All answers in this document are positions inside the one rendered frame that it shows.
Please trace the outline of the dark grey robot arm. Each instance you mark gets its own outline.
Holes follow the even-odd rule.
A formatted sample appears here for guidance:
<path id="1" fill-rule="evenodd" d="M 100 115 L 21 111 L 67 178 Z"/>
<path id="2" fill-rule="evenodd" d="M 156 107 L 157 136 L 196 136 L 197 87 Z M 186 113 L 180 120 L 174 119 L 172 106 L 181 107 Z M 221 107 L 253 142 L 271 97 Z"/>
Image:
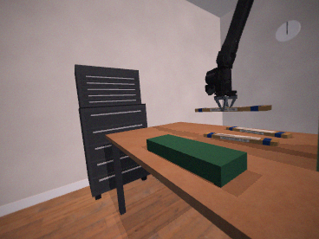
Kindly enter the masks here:
<path id="1" fill-rule="evenodd" d="M 208 95 L 221 92 L 222 81 L 231 80 L 232 64 L 253 2 L 254 0 L 238 0 L 224 44 L 218 51 L 216 60 L 218 67 L 208 71 L 205 76 L 205 82 L 208 84 L 205 85 L 205 91 Z"/>

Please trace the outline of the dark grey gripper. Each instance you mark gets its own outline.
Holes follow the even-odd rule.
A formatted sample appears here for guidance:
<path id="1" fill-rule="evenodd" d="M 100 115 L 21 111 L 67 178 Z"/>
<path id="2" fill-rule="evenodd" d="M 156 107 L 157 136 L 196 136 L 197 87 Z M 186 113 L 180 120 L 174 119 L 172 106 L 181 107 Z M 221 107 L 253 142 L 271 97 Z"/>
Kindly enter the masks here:
<path id="1" fill-rule="evenodd" d="M 228 92 L 222 92 L 222 91 L 228 91 Z M 216 95 L 216 96 L 214 96 L 214 100 L 217 102 L 221 112 L 223 112 L 225 110 L 225 107 L 229 106 L 228 105 L 229 99 L 232 99 L 232 102 L 230 105 L 230 107 L 232 107 L 236 98 L 238 97 L 238 95 L 236 94 L 237 91 L 231 91 L 231 80 L 225 80 L 225 82 L 222 81 L 222 91 L 214 93 L 214 95 Z M 224 100 L 223 108 L 221 107 L 219 100 Z"/>

